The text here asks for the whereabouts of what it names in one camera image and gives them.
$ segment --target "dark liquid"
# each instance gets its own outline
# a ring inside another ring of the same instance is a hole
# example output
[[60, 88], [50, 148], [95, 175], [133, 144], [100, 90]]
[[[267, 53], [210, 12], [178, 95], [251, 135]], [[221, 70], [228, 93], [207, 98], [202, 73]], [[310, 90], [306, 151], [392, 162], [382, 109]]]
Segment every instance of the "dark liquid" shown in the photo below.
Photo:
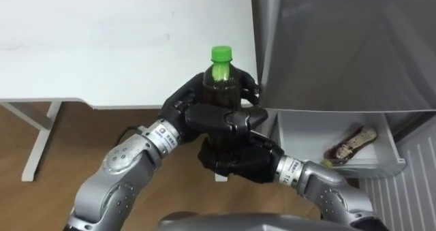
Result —
[[[241, 111], [240, 106], [240, 74], [230, 65], [228, 80], [215, 81], [212, 77], [212, 67], [204, 73], [203, 102], [214, 106]], [[242, 138], [208, 135], [209, 142], [215, 151], [228, 152], [237, 150], [243, 142]]]

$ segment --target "green bottle cap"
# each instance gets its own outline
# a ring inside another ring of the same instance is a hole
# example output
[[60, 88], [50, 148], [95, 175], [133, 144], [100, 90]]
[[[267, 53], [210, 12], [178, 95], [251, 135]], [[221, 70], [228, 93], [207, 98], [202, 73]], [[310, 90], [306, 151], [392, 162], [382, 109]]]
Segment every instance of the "green bottle cap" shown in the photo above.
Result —
[[230, 62], [232, 60], [232, 48], [230, 46], [212, 47], [213, 62]]

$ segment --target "table leg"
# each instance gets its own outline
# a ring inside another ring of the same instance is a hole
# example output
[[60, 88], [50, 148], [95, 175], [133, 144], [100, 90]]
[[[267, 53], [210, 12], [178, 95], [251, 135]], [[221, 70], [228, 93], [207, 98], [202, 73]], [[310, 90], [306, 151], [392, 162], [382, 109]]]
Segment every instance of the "table leg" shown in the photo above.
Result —
[[29, 124], [39, 129], [39, 134], [33, 145], [25, 169], [22, 172], [21, 181], [33, 181], [38, 164], [41, 160], [52, 126], [55, 122], [62, 102], [52, 102], [47, 115], [41, 114], [29, 102], [2, 102], [2, 106], [24, 119]]

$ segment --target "black cable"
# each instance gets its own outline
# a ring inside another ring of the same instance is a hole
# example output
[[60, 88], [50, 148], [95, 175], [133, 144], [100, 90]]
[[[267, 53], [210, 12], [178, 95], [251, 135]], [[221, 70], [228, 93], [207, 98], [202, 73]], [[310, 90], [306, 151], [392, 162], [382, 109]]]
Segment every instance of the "black cable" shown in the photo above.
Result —
[[141, 132], [141, 131], [139, 130], [139, 125], [131, 125], [131, 126], [128, 126], [127, 128], [125, 128], [125, 129], [123, 130], [123, 132], [121, 132], [121, 134], [119, 135], [119, 137], [116, 139], [116, 142], [115, 142], [114, 147], [116, 147], [118, 144], [120, 144], [121, 139], [123, 139], [123, 137], [126, 135], [126, 133], [129, 132], [129, 131], [131, 131], [131, 130], [135, 130], [136, 132], [139, 132], [139, 133]]

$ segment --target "plastic bottle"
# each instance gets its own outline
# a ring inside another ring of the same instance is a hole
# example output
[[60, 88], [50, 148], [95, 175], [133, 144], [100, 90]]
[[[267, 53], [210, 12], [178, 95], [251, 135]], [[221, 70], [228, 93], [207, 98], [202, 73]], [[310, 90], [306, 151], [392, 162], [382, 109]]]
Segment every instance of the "plastic bottle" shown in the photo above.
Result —
[[[229, 46], [212, 48], [213, 64], [205, 71], [203, 79], [203, 102], [231, 110], [241, 110], [240, 72], [230, 63], [232, 49]], [[236, 138], [208, 135], [212, 148], [216, 151], [233, 151], [240, 144]]]

